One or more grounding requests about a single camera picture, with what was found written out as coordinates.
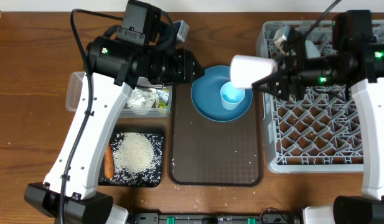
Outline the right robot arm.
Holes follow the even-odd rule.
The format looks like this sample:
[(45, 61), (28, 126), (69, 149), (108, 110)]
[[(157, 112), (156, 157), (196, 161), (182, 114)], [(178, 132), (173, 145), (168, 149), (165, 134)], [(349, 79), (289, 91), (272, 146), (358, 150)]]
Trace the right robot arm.
[(384, 44), (372, 30), (335, 31), (335, 56), (309, 59), (291, 35), (283, 44), (296, 55), (278, 61), (254, 57), (248, 87), (286, 98), (294, 87), (347, 85), (357, 107), (363, 148), (362, 194), (338, 196), (332, 205), (307, 207), (303, 223), (384, 223)]

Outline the dark blue plate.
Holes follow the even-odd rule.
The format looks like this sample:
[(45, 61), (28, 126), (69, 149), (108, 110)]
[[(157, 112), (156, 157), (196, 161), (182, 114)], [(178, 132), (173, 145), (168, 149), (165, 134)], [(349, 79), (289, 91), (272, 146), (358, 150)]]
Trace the dark blue plate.
[(230, 81), (230, 67), (216, 65), (205, 69), (205, 74), (193, 82), (191, 99), (196, 110), (207, 119), (216, 122), (229, 122), (242, 117), (250, 108), (253, 100), (251, 89), (234, 110), (227, 110), (222, 105), (221, 87)]

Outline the white rice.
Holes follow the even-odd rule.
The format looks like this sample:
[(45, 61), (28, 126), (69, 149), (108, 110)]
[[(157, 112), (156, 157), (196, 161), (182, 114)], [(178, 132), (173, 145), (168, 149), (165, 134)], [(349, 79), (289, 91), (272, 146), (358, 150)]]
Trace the white rice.
[(115, 172), (143, 173), (154, 168), (154, 148), (140, 133), (119, 133), (112, 143)]

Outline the pink cup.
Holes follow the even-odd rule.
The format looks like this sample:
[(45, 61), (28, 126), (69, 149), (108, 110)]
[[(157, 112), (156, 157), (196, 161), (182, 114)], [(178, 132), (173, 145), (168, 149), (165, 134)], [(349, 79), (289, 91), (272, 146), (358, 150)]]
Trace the pink cup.
[(237, 89), (251, 89), (253, 84), (278, 71), (271, 58), (236, 55), (230, 63), (230, 81)]

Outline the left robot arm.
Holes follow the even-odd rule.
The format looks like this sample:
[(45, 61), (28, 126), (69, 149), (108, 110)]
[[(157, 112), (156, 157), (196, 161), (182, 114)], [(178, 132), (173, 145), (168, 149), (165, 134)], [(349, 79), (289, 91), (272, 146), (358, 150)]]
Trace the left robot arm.
[(186, 49), (114, 40), (103, 35), (87, 46), (86, 74), (77, 111), (62, 150), (25, 201), (56, 223), (126, 223), (127, 209), (98, 191), (100, 167), (116, 121), (141, 77), (154, 85), (191, 83), (204, 74)]

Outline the light blue cup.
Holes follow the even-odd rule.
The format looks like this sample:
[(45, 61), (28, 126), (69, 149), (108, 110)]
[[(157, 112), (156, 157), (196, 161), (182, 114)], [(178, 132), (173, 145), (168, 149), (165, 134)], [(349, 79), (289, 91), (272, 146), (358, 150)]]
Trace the light blue cup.
[(220, 89), (220, 97), (226, 110), (234, 110), (244, 100), (245, 90), (235, 88), (232, 82), (227, 82)]

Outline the orange carrot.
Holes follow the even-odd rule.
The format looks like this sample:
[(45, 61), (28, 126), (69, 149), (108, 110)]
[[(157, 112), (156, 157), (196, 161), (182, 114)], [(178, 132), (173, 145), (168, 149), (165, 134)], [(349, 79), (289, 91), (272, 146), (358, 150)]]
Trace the orange carrot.
[(112, 179), (115, 175), (115, 167), (113, 161), (113, 152), (110, 144), (107, 145), (105, 150), (104, 163), (105, 177), (107, 179)]

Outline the white napkin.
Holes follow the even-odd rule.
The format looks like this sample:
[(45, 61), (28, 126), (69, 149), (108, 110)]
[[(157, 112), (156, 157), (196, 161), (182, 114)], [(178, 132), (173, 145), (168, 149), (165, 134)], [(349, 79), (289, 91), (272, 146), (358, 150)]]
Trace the white napkin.
[(138, 115), (148, 114), (156, 102), (156, 98), (156, 89), (135, 88), (127, 102), (127, 108)]

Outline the green white wrapper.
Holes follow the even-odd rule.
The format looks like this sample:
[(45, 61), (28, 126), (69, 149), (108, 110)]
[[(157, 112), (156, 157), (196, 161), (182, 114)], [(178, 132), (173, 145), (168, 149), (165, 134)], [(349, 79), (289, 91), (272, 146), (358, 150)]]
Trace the green white wrapper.
[(156, 108), (166, 109), (169, 103), (169, 89), (156, 90)]

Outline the light blue bowl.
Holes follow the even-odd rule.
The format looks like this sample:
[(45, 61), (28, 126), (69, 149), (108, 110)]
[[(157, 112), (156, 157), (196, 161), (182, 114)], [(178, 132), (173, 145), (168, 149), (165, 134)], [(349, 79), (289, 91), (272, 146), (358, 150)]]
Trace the light blue bowl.
[(318, 58), (321, 56), (320, 51), (310, 40), (305, 41), (306, 55), (307, 58)]

